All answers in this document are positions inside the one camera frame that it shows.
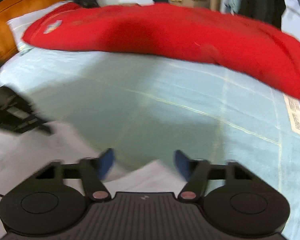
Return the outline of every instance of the pink button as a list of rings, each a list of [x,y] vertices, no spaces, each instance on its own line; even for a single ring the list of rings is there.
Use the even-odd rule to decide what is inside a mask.
[[[95,199],[104,199],[109,196],[109,194],[105,191],[96,191],[92,194]]]
[[[181,193],[183,199],[194,199],[197,195],[192,191],[185,191]]]

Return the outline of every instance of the red comforter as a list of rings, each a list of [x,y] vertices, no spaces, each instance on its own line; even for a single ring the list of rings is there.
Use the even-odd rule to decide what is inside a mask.
[[[155,54],[219,64],[300,99],[300,42],[268,24],[166,3],[85,9],[67,3],[23,40],[59,50]]]

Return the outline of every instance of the wooden headboard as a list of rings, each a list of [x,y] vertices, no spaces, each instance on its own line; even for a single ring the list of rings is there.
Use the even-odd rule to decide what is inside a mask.
[[[64,0],[4,0],[0,2],[0,61],[2,63],[18,52],[7,21],[44,9],[60,1]]]

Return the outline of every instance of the mattress label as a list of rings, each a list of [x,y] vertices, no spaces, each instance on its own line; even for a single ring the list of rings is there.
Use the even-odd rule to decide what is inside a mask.
[[[283,94],[286,102],[292,131],[300,134],[300,103],[295,98]]]

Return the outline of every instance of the blue mattress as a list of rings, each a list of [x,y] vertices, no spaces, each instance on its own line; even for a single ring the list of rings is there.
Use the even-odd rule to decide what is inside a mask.
[[[8,61],[0,85],[72,123],[93,148],[115,148],[129,169],[154,159],[173,168],[176,149],[242,163],[289,200],[283,233],[300,240],[300,135],[281,92],[217,65],[38,48]]]

